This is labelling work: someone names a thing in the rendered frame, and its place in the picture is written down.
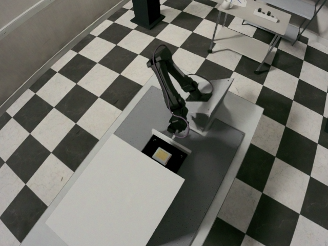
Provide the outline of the white boxy benchtop instrument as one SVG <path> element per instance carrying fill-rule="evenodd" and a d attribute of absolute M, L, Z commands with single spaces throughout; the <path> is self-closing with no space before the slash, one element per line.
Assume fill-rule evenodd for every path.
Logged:
<path fill-rule="evenodd" d="M 140 152 L 112 134 L 45 222 L 68 246 L 146 246 L 191 150 L 155 129 Z M 158 148 L 172 156 L 164 166 Z"/>

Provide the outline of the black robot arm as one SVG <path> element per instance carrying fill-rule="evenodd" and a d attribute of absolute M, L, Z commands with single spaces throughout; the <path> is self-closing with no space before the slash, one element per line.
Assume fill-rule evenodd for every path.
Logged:
<path fill-rule="evenodd" d="M 172 60 L 172 54 L 168 48 L 164 48 L 157 52 L 154 55 L 154 62 L 155 64 L 153 64 L 153 56 L 151 56 L 151 58 L 146 63 L 147 67 L 151 67 L 151 69 L 154 71 L 161 86 L 164 101 L 167 108 L 169 109 L 168 99 L 166 96 L 167 93 L 170 109 L 173 114 L 181 116 L 187 120 L 188 108 L 186 107 L 185 101 L 207 102 L 211 98 L 212 93 L 201 93 L 198 89 L 198 83 L 193 81 L 191 77 L 185 75 L 178 68 L 178 66 Z M 190 93 L 186 100 L 184 100 L 180 94 L 178 94 L 168 73 L 170 73 L 176 79 L 184 92 Z M 167 131 L 168 133 L 172 134 L 172 132 L 175 133 L 176 130 L 184 130 L 185 127 L 186 122 L 182 118 L 173 115 L 172 122 L 168 126 Z"/>

